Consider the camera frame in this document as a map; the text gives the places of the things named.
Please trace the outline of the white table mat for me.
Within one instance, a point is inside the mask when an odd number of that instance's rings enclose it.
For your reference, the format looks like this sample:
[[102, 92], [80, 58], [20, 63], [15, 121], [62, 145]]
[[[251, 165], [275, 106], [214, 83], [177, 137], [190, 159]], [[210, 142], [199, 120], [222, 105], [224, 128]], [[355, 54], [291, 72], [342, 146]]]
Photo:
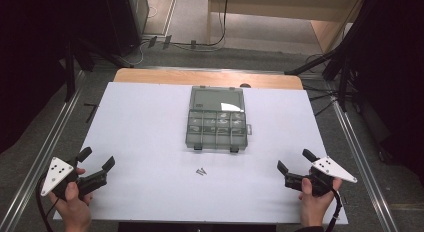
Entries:
[[[325, 147], [303, 90], [244, 91], [252, 127], [245, 150], [195, 151], [185, 144], [191, 89], [182, 85], [118, 83], [107, 86], [84, 141], [94, 173], [113, 156], [107, 184], [90, 205], [95, 220], [296, 223], [298, 193], [277, 169], [306, 174], [304, 149]], [[207, 175], [199, 175], [203, 168]]]

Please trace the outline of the black curtain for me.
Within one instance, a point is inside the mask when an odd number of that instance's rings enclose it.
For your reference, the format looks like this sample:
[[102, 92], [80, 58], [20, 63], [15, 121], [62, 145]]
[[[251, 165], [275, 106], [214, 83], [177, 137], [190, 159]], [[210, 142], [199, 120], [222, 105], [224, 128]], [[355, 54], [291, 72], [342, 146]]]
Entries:
[[65, 35], [78, 0], [0, 0], [0, 154], [12, 147], [65, 81]]
[[424, 185], [424, 0], [365, 0], [355, 24], [351, 61], [368, 125]]

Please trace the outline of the person's right hand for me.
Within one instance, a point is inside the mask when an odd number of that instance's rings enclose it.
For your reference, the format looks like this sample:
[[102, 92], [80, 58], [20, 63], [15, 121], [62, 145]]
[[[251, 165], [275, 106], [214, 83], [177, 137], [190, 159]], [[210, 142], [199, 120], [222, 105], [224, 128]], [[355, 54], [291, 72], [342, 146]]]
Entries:
[[302, 230], [308, 232], [323, 232], [324, 215], [335, 195], [332, 191], [321, 197], [314, 197], [313, 186], [308, 178], [302, 180], [300, 223]]

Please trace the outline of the grey transparent compartment box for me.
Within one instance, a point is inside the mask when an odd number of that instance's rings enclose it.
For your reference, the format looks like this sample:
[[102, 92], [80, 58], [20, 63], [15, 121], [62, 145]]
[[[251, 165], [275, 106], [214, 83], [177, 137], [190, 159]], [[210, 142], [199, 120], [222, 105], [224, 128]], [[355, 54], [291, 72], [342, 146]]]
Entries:
[[248, 146], [248, 125], [242, 88], [193, 86], [186, 139], [194, 150], [228, 150]]

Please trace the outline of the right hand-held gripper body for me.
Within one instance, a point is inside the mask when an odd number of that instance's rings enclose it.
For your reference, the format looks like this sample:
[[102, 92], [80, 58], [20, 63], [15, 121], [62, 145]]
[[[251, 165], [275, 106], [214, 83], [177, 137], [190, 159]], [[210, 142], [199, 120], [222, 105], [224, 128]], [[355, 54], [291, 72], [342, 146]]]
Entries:
[[294, 190], [302, 190], [302, 180], [308, 178], [313, 186], [312, 194], [320, 197], [333, 189], [333, 180], [340, 178], [342, 180], [356, 183], [357, 178], [341, 167], [337, 162], [329, 156], [318, 158], [317, 161], [311, 162], [311, 168], [308, 175], [297, 175], [288, 173], [284, 176], [285, 186]]

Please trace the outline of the black cabinet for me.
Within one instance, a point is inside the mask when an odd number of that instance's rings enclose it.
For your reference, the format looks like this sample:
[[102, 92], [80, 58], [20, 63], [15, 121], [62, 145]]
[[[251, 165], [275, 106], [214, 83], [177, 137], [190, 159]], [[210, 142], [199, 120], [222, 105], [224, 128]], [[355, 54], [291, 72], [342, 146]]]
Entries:
[[150, 12], [148, 0], [106, 0], [111, 52], [125, 56], [141, 44]]

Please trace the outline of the person's left hand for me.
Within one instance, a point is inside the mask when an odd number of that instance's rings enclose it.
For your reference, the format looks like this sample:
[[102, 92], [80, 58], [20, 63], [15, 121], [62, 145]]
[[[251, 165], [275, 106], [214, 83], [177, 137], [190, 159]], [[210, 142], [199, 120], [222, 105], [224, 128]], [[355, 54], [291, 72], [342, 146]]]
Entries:
[[50, 201], [62, 217], [64, 232], [89, 232], [92, 222], [89, 205], [93, 194], [89, 193], [79, 198], [79, 188], [75, 182], [69, 182], [65, 189], [65, 200], [54, 193], [48, 194]]

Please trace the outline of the black metal stand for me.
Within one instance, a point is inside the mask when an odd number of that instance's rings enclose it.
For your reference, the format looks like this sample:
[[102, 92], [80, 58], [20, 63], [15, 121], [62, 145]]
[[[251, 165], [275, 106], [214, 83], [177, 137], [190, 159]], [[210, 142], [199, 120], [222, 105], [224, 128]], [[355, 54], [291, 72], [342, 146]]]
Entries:
[[361, 38], [364, 37], [365, 33], [369, 30], [372, 13], [377, 7], [379, 1], [380, 0], [364, 0], [358, 17], [353, 22], [349, 32], [346, 34], [341, 43], [333, 50], [296, 69], [285, 71], [284, 74], [298, 76], [303, 72], [328, 61], [328, 65], [322, 72], [322, 76], [326, 81], [330, 81], [333, 80], [338, 73], [341, 73], [339, 88], [337, 91], [337, 102], [342, 111], [345, 112], [348, 74], [351, 71], [350, 62], [353, 57], [355, 47], [360, 43]]
[[90, 56], [90, 52], [93, 52], [111, 62], [118, 68], [132, 68], [132, 65], [129, 62], [124, 62], [122, 59], [115, 58], [112, 54], [106, 52], [88, 40], [69, 34], [64, 36], [64, 41], [66, 102], [69, 102], [72, 96], [76, 93], [74, 60], [77, 60], [83, 70], [91, 71], [94, 68], [94, 61]]

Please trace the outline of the aluminium floor rail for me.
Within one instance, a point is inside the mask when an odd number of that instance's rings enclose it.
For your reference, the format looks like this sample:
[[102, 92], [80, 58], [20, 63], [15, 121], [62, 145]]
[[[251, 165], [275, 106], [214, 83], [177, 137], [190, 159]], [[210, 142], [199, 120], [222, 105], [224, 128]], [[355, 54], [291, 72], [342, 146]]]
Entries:
[[11, 201], [7, 213], [0, 222], [0, 232], [13, 232], [19, 219], [22, 216], [33, 193], [39, 194], [36, 184], [45, 167], [49, 164], [53, 150], [64, 130], [69, 117], [81, 94], [81, 87], [86, 80], [86, 73], [80, 70], [76, 77], [76, 92], [71, 96], [69, 102], [65, 102], [55, 119], [42, 147], [28, 170], [25, 178]]
[[349, 116], [342, 111], [338, 100], [335, 96], [331, 96], [333, 108], [345, 134], [350, 151], [358, 167], [359, 174], [367, 190], [371, 204], [376, 212], [377, 218], [384, 232], [399, 232], [399, 229], [394, 221], [389, 205], [377, 183], [374, 173], [369, 166], [361, 144], [356, 136], [356, 133], [351, 125]]

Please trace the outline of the black angled bracket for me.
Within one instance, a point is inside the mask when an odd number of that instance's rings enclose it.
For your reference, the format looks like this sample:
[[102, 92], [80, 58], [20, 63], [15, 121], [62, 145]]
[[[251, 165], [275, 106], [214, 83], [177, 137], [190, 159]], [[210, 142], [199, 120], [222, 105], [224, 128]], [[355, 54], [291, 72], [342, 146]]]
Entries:
[[84, 103], [83, 105], [85, 107], [90, 107], [91, 108], [90, 113], [89, 113], [88, 117], [85, 120], [85, 123], [89, 123], [92, 120], [92, 118], [94, 117], [95, 113], [97, 112], [97, 109], [98, 109], [99, 105], [98, 104], [93, 104], [93, 103]]

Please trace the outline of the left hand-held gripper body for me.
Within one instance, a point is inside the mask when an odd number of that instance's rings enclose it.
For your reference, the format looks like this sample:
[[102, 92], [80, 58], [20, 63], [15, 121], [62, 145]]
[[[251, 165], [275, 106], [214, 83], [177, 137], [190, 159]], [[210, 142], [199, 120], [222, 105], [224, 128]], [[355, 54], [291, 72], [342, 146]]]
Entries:
[[58, 198], [65, 200], [67, 184], [69, 182], [75, 182], [79, 188], [79, 198], [83, 199], [85, 195], [107, 184], [108, 172], [103, 171], [102, 167], [100, 171], [86, 177], [80, 177], [76, 168], [76, 164], [71, 164], [70, 162], [53, 157], [47, 170], [40, 195], [47, 196], [52, 192]]

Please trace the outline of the light wooden furniture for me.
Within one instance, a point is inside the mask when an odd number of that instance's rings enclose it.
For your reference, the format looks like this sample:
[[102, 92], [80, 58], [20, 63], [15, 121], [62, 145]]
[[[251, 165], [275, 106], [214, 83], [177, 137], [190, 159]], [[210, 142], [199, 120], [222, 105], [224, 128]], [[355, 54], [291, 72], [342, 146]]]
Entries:
[[353, 23], [364, 0], [208, 0], [207, 35], [211, 13], [268, 16], [310, 20], [324, 53], [336, 46], [348, 23]]

